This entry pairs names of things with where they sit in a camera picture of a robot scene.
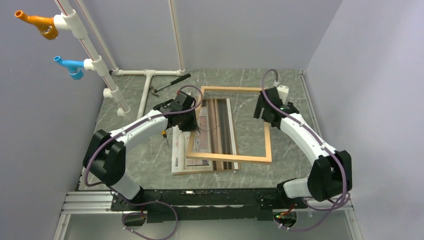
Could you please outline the yellow handled screwdriver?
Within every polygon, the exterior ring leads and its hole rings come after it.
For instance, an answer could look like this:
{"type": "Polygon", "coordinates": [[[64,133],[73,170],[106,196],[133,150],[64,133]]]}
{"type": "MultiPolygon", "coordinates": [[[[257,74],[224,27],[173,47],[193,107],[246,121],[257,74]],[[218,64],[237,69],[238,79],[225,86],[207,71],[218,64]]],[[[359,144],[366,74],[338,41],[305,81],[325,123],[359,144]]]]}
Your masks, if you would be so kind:
{"type": "Polygon", "coordinates": [[[170,144],[169,144],[169,140],[168,140],[167,131],[166,131],[166,130],[163,130],[163,131],[161,132],[161,135],[162,135],[162,137],[164,138],[164,141],[165,141],[166,145],[169,147],[169,146],[170,146],[170,144]]]}

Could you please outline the white PVC pipe stand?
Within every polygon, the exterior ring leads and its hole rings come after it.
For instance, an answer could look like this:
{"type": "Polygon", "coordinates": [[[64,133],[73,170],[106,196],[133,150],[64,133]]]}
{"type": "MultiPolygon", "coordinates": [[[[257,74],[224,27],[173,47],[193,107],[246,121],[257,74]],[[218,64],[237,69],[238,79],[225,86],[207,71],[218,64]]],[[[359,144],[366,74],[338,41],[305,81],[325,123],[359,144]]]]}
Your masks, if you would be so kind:
{"type": "Polygon", "coordinates": [[[102,47],[102,50],[106,56],[106,60],[110,63],[112,69],[109,69],[105,60],[98,53],[94,47],[92,41],[88,36],[87,29],[83,24],[80,16],[77,11],[73,9],[68,0],[56,0],[55,4],[60,10],[60,14],[53,17],[54,26],[58,30],[70,31],[73,36],[79,41],[82,45],[85,52],[88,54],[88,58],[82,61],[83,67],[85,70],[96,72],[106,84],[106,88],[103,90],[104,98],[111,98],[116,103],[118,103],[117,115],[120,117],[125,117],[129,120],[135,120],[140,114],[143,113],[148,90],[151,84],[151,80],[154,76],[183,76],[187,73],[183,65],[179,64],[178,70],[153,70],[153,69],[144,69],[144,70],[122,70],[119,69],[113,60],[110,51],[106,47],[105,42],[103,41],[100,32],[98,31],[96,25],[94,24],[84,2],[82,0],[77,0],[76,4],[80,9],[83,18],[87,21],[89,28],[93,31],[94,36],[96,37],[99,45],[102,47]],[[111,75],[115,76],[145,76],[145,84],[142,92],[140,109],[137,111],[132,111],[129,105],[125,102],[122,91],[113,81],[111,75]]]}

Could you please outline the plant photo print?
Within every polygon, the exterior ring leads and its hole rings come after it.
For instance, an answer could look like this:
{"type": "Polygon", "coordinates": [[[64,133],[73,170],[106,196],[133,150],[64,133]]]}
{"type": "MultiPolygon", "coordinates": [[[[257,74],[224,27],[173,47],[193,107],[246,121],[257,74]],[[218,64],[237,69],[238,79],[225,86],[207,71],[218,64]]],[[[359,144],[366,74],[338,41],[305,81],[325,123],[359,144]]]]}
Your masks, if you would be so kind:
{"type": "MultiPolygon", "coordinates": [[[[237,155],[238,147],[228,98],[205,99],[197,118],[193,152],[237,155]]],[[[186,169],[227,170],[242,168],[239,162],[192,159],[185,156],[190,132],[172,129],[171,173],[186,169]]]]}

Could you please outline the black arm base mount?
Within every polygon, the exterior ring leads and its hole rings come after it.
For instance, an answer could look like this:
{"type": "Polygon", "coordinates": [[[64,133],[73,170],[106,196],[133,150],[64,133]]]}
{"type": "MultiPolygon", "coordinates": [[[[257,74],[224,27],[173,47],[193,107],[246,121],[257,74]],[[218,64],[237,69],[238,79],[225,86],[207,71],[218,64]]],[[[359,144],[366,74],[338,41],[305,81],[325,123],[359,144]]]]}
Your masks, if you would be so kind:
{"type": "Polygon", "coordinates": [[[146,189],[140,199],[128,203],[112,199],[113,212],[145,213],[148,223],[164,221],[256,219],[272,221],[279,212],[306,209],[300,198],[284,200],[271,188],[146,189]]]}

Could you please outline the black handled claw hammer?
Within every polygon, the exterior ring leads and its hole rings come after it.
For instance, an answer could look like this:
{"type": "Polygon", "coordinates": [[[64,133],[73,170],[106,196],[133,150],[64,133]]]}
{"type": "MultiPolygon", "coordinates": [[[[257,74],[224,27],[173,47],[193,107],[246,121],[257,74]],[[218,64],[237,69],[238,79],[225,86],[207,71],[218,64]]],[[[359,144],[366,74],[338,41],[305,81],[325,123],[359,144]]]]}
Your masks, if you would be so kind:
{"type": "Polygon", "coordinates": [[[184,81],[184,80],[186,80],[186,79],[188,79],[188,78],[190,78],[191,77],[191,74],[190,73],[187,73],[187,74],[185,74],[185,75],[183,75],[183,76],[179,76],[178,78],[176,78],[175,80],[172,80],[172,81],[170,81],[169,83],[167,83],[166,85],[164,85],[164,86],[161,86],[161,87],[159,87],[159,88],[154,88],[153,86],[150,86],[149,87],[149,91],[150,91],[150,93],[153,95],[153,96],[155,96],[155,97],[159,97],[160,95],[158,94],[158,92],[160,92],[160,91],[162,91],[162,90],[164,90],[164,89],[166,89],[166,88],[168,88],[168,87],[170,87],[170,86],[172,86],[172,85],[175,85],[175,84],[177,84],[177,83],[180,83],[180,82],[182,82],[182,81],[184,81]]]}

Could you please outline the blue nozzle fitting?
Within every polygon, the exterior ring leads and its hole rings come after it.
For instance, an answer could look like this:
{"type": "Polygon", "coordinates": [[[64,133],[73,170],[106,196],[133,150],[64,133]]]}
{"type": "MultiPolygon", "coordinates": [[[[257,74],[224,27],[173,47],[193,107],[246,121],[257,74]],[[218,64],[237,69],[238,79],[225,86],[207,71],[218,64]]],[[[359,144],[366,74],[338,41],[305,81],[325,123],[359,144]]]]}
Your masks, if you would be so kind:
{"type": "Polygon", "coordinates": [[[84,76],[82,70],[84,68],[83,61],[63,60],[60,56],[55,56],[53,60],[60,66],[66,68],[68,74],[73,80],[80,80],[84,76]]]}

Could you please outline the orange nozzle fitting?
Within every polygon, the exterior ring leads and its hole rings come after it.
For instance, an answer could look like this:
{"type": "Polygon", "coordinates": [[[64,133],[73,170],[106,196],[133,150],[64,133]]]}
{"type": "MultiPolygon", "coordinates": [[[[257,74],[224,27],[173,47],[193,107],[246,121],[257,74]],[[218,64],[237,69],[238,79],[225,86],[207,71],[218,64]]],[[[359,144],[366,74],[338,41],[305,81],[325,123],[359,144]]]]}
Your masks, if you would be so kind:
{"type": "Polygon", "coordinates": [[[25,23],[35,26],[38,32],[47,40],[54,40],[59,35],[59,31],[55,26],[53,17],[27,15],[22,10],[17,10],[14,13],[14,16],[25,23]]]}

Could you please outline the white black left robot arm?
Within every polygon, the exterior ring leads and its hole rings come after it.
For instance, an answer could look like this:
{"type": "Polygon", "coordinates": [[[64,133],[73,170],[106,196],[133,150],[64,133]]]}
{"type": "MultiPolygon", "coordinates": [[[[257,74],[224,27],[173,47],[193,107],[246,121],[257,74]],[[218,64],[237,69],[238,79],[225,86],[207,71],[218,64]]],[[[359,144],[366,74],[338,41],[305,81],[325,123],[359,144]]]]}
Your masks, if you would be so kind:
{"type": "Polygon", "coordinates": [[[140,119],[116,130],[96,131],[89,143],[82,165],[84,176],[89,173],[124,197],[124,204],[131,210],[144,203],[145,190],[126,173],[128,153],[145,139],[169,128],[178,127],[182,132],[197,129],[195,109],[201,101],[179,90],[174,99],[155,105],[140,119]]]}

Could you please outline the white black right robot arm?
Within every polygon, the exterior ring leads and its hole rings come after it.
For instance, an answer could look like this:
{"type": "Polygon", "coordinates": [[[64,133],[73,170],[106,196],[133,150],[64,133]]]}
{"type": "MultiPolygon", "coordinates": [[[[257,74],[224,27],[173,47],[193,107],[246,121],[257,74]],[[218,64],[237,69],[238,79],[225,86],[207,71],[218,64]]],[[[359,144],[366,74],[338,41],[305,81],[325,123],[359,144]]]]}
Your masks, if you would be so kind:
{"type": "Polygon", "coordinates": [[[322,202],[340,196],[342,202],[346,201],[353,187],[351,155],[327,144],[306,123],[293,103],[284,103],[281,86],[259,93],[253,117],[287,134],[311,164],[307,177],[286,180],[277,185],[275,200],[280,207],[287,208],[300,198],[322,202]]]}

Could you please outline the aluminium rail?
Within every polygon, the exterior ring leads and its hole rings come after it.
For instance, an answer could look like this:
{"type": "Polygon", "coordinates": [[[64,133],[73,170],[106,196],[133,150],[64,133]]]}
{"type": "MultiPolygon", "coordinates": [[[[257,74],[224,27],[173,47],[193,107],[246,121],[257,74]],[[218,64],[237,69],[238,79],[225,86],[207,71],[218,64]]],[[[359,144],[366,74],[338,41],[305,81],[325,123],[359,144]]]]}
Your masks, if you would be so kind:
{"type": "MultiPolygon", "coordinates": [[[[113,209],[116,202],[114,195],[110,194],[108,191],[69,191],[63,202],[54,239],[64,239],[71,215],[126,215],[133,212],[132,209],[129,211],[113,209]]],[[[345,213],[351,237],[354,240],[362,240],[363,235],[361,233],[352,202],[348,201],[338,210],[345,213]]]]}

